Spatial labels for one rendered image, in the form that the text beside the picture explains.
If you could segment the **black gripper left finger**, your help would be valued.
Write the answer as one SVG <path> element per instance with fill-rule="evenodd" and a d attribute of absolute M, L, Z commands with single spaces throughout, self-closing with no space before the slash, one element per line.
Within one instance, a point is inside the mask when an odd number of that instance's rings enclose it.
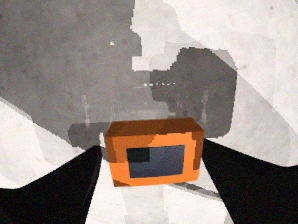
<path fill-rule="evenodd" d="M 96 188 L 100 145 L 20 188 L 0 188 L 0 224 L 85 224 Z"/>

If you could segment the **orange block with dark panel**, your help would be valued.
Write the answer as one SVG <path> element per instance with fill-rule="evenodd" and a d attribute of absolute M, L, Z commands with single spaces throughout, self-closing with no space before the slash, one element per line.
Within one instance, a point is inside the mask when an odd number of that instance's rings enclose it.
<path fill-rule="evenodd" d="M 112 121 L 105 135 L 113 185 L 197 181 L 204 128 L 185 119 Z"/>

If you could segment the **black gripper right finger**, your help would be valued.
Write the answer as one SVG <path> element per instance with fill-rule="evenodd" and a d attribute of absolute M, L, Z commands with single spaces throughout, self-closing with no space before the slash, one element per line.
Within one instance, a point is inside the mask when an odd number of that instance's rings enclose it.
<path fill-rule="evenodd" d="M 285 224 L 298 206 L 298 165 L 281 167 L 204 139 L 202 163 L 234 224 Z"/>

